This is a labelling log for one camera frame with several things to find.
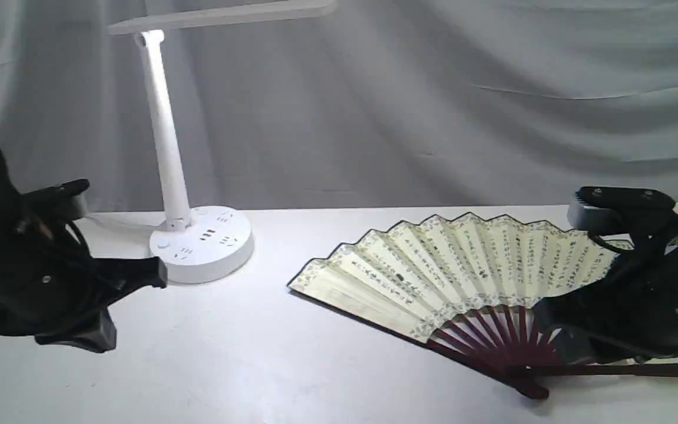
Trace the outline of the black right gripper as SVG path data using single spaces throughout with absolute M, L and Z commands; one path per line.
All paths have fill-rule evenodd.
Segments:
M 628 209 L 619 231 L 633 248 L 614 259 L 604 291 L 546 296 L 532 308 L 566 364 L 678 357 L 678 213 Z

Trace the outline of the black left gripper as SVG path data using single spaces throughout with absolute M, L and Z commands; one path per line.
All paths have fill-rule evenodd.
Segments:
M 164 289 L 159 257 L 95 258 L 74 225 L 48 233 L 0 229 L 0 336 L 102 354 L 117 346 L 108 304 L 144 287 Z

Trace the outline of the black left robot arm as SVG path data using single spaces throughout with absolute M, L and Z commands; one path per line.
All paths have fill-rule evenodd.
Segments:
M 0 148 L 0 336 L 41 346 L 114 350 L 110 306 L 145 287 L 164 289 L 158 257 L 96 258 L 76 226 L 87 215 L 86 179 L 22 193 Z

